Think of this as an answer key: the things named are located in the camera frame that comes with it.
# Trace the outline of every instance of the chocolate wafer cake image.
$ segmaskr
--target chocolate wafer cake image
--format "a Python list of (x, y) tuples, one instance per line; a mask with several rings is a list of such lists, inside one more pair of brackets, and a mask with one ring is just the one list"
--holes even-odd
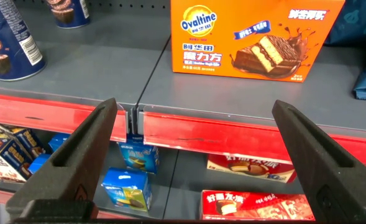
[(300, 66), (300, 62), (286, 39), (266, 35), (258, 43), (238, 50), (233, 66), (268, 78), (286, 78)]
[(227, 215), (237, 212), (237, 203), (233, 200), (218, 200), (216, 202), (216, 211), (220, 215)]

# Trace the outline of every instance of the red snack box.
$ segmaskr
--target red snack box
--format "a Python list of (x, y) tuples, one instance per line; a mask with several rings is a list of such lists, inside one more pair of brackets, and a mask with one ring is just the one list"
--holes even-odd
[(315, 220), (305, 195), (204, 190), (203, 220)]
[(296, 171), (292, 164), (263, 161), (251, 157), (210, 154), (208, 157), (208, 169), (283, 183), (292, 182), (296, 178)]

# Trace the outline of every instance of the ovaltine box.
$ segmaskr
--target ovaltine box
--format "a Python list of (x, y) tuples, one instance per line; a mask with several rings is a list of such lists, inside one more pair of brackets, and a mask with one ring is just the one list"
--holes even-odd
[(208, 169), (247, 175), (279, 182), (292, 182), (296, 171), (291, 164), (263, 161), (249, 157), (212, 155), (208, 157)]
[(32, 160), (12, 139), (0, 139), (0, 181), (24, 183)]
[(171, 3), (174, 72), (303, 82), (344, 0)]
[(204, 190), (201, 219), (315, 220), (305, 195)]

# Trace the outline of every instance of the cardboard box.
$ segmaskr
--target cardboard box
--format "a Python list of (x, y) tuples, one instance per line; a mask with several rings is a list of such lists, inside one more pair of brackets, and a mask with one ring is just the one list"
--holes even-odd
[(315, 220), (305, 195), (204, 190), (203, 220)]
[(32, 160), (12, 139), (0, 139), (0, 181), (24, 183)]
[(283, 183), (292, 182), (296, 178), (296, 171), (292, 164), (263, 161), (250, 157), (210, 154), (208, 156), (208, 169)]
[(28, 157), (32, 160), (41, 154), (51, 153), (46, 152), (42, 143), (39, 141), (39, 138), (29, 128), (19, 128), (0, 124), (0, 138), (13, 139), (21, 150), (28, 153)]
[(150, 210), (152, 193), (147, 173), (110, 168), (101, 185), (115, 206)]
[(142, 170), (153, 174), (159, 166), (159, 151), (156, 146), (144, 144), (143, 136), (130, 134), (126, 143), (119, 142), (127, 168)]
[(171, 1), (173, 71), (303, 82), (343, 4)]

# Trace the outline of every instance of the oreo package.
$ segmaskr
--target oreo package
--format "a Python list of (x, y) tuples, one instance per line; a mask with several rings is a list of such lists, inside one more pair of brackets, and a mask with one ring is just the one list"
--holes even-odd
[(115, 206), (150, 210), (152, 193), (147, 173), (110, 168), (101, 185)]
[(130, 134), (126, 143), (119, 142), (127, 168), (142, 170), (153, 174), (159, 166), (159, 150), (156, 146), (145, 145), (143, 136)]

